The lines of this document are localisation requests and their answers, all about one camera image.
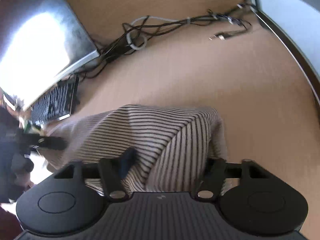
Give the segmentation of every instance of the black object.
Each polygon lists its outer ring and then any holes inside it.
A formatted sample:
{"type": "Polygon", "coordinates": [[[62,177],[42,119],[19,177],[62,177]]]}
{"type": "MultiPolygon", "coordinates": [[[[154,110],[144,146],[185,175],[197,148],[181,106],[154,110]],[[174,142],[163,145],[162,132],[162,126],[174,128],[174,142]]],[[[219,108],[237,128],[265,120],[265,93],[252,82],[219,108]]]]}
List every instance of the black object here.
{"type": "Polygon", "coordinates": [[[40,125],[54,120],[62,120],[73,114],[79,103],[76,98],[78,83],[78,77],[60,81],[55,88],[32,106],[31,122],[40,125]]]}
{"type": "Polygon", "coordinates": [[[308,205],[300,193],[253,161],[217,159],[209,166],[191,194],[135,192],[113,201],[106,192],[123,189],[110,159],[69,163],[17,201],[17,216],[27,229],[18,239],[305,239],[298,231],[308,205]],[[81,174],[100,174],[106,196],[85,187],[81,174]],[[225,178],[240,178],[240,185],[221,196],[225,178]],[[205,197],[205,191],[213,195],[205,197]]]}

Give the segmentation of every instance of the keyboard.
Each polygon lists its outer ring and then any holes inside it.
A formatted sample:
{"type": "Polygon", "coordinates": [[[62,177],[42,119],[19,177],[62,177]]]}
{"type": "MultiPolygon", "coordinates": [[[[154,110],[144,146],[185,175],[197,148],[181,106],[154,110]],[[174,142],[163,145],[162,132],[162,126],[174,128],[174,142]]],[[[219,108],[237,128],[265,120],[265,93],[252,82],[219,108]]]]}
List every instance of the keyboard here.
{"type": "Polygon", "coordinates": [[[56,87],[39,98],[32,106],[31,123],[41,125],[71,116],[79,103],[76,98],[78,83],[77,76],[60,81],[56,87]]]}

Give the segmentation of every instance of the cable connector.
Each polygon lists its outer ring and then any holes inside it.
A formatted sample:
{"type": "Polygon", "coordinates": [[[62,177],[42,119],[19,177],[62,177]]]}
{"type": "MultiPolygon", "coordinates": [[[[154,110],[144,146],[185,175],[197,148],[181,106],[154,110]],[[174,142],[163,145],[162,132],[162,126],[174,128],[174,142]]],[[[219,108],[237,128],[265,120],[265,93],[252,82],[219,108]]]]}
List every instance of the cable connector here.
{"type": "Polygon", "coordinates": [[[213,40],[215,38],[219,38],[220,40],[225,40],[225,39],[228,39],[228,38],[231,38],[233,37],[233,35],[229,34],[229,33],[225,33],[225,32],[221,32],[221,33],[217,33],[211,37],[209,37],[210,40],[213,40]]]}

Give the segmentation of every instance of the dark red fabric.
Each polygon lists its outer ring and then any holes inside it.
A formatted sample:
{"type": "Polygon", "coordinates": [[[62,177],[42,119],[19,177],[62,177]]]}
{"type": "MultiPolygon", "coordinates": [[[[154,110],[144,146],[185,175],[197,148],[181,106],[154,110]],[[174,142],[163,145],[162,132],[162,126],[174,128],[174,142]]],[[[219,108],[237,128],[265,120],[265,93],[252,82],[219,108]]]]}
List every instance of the dark red fabric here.
{"type": "Polygon", "coordinates": [[[0,207],[0,239],[13,240],[22,232],[17,217],[0,207]]]}

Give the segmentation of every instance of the brown surface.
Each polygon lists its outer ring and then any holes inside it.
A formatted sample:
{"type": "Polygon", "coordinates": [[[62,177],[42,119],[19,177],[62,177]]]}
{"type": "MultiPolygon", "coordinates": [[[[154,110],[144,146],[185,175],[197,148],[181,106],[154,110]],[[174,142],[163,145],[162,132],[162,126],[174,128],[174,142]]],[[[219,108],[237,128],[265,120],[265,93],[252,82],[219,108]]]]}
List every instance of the brown surface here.
{"type": "MultiPolygon", "coordinates": [[[[121,23],[151,14],[185,18],[222,12],[240,0],[68,0],[91,35],[121,33],[121,23]]],[[[300,191],[309,204],[302,233],[320,223],[319,123],[311,89],[281,42],[254,17],[250,34],[208,39],[235,28],[188,26],[109,65],[79,87],[79,118],[129,103],[212,106],[223,117],[229,160],[251,158],[300,191]]]]}

